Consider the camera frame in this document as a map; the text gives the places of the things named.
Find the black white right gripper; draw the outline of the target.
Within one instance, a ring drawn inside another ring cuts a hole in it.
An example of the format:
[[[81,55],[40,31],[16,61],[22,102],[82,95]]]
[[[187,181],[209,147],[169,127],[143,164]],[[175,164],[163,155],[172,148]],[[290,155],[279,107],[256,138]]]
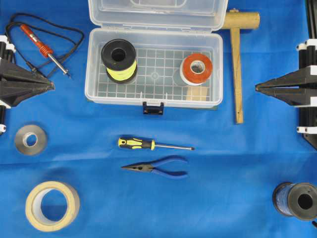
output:
[[[297,46],[299,70],[257,84],[256,91],[299,107],[299,133],[317,133],[317,40],[308,39]],[[283,88],[303,86],[304,88]]]

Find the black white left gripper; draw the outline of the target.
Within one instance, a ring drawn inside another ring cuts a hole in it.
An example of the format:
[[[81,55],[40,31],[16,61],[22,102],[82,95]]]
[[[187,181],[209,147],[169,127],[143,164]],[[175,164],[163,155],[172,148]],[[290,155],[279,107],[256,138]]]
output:
[[[20,102],[47,91],[54,90],[54,83],[37,73],[11,63],[16,49],[6,35],[0,36],[0,76],[10,81],[37,84],[1,84],[0,85],[0,134],[6,132],[6,109],[16,107]]]

